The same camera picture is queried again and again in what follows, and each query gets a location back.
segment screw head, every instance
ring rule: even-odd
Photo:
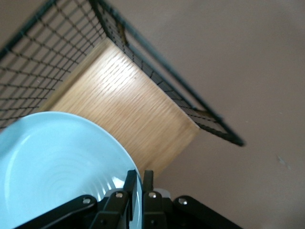
[[[184,199],[184,198],[179,198],[179,199],[178,199],[178,202],[179,202],[179,204],[187,205],[187,201],[186,201],[186,199]]]
[[[82,200],[82,203],[83,203],[83,204],[90,204],[90,202],[91,202],[91,199],[90,199],[90,198],[84,198],[84,199]]]
[[[122,198],[122,197],[123,197],[123,193],[122,193],[122,192],[117,192],[117,193],[115,194],[115,197],[117,197],[117,198]]]
[[[156,195],[155,192],[150,192],[150,193],[148,194],[148,196],[149,196],[150,198],[157,198],[157,195]]]

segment metal wire frame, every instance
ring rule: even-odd
[[[244,144],[104,0],[49,0],[0,51],[0,128],[33,113],[106,37],[202,129],[239,146]]]

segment plate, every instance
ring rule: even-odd
[[[17,227],[78,196],[100,201],[138,173],[131,228],[141,228],[142,186],[126,150],[104,129],[62,112],[26,116],[0,134],[0,228]]]

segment wooden bottom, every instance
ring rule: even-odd
[[[155,176],[199,127],[110,40],[100,43],[40,108],[87,118],[114,136],[141,175]]]

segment ceramic plate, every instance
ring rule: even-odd
[[[136,169],[109,133],[82,117],[43,112],[0,134],[0,228],[11,229],[80,195],[100,201]],[[131,228],[141,228],[142,188]]]

